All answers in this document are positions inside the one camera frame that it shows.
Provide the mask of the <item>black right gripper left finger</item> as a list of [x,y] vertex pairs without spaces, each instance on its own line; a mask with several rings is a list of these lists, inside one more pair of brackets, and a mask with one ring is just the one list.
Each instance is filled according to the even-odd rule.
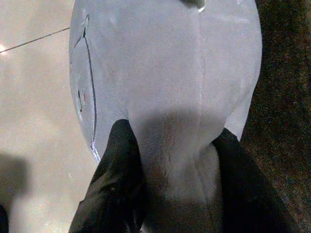
[[144,216],[143,190],[136,137],[128,120],[117,120],[69,232],[139,233]]

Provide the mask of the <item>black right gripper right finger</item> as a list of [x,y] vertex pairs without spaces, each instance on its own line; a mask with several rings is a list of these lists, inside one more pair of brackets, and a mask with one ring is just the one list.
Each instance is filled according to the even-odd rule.
[[275,188],[228,129],[212,142],[221,172],[226,233],[298,233]]

